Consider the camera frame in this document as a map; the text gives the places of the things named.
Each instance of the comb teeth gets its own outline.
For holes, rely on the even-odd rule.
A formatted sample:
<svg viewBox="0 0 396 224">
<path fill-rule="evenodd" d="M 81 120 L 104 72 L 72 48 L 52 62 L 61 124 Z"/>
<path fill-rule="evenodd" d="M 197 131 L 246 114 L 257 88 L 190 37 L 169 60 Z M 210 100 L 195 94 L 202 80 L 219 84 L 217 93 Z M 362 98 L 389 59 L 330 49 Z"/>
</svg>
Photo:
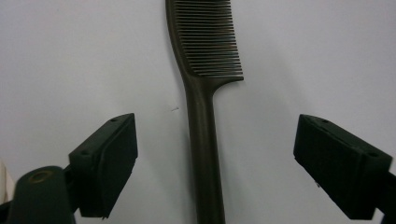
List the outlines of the comb teeth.
<svg viewBox="0 0 396 224">
<path fill-rule="evenodd" d="M 175 0 L 177 35 L 192 71 L 205 77 L 242 76 L 230 0 Z"/>
</svg>

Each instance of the white surface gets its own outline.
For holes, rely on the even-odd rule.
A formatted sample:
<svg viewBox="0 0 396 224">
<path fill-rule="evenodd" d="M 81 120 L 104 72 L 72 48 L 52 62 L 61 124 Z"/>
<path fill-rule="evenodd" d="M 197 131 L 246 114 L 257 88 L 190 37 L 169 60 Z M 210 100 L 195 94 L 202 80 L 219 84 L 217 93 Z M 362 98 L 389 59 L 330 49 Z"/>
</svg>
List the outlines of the white surface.
<svg viewBox="0 0 396 224">
<path fill-rule="evenodd" d="M 396 2 L 232 4 L 246 80 L 215 99 L 227 223 L 379 223 L 378 211 L 348 220 L 292 150 L 305 113 L 396 157 Z M 125 190 L 110 219 L 78 223 L 195 223 L 163 0 L 1 1 L 0 36 L 0 157 L 14 179 L 65 167 L 106 120 L 134 112 L 139 158 Z"/>
</svg>

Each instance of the white background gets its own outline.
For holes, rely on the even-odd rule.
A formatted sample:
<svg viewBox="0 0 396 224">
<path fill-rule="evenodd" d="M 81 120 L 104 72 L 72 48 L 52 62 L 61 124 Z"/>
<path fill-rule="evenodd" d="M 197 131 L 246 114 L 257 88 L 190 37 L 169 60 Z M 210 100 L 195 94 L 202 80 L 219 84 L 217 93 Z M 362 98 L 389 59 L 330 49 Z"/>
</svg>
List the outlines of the white background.
<svg viewBox="0 0 396 224">
<path fill-rule="evenodd" d="M 227 223 L 350 221 L 293 158 L 299 114 L 396 156 L 396 2 L 233 0 L 245 81 L 215 95 Z M 0 157 L 14 179 L 135 113 L 139 158 L 108 220 L 195 223 L 187 111 L 163 0 L 1 1 Z"/>
</svg>

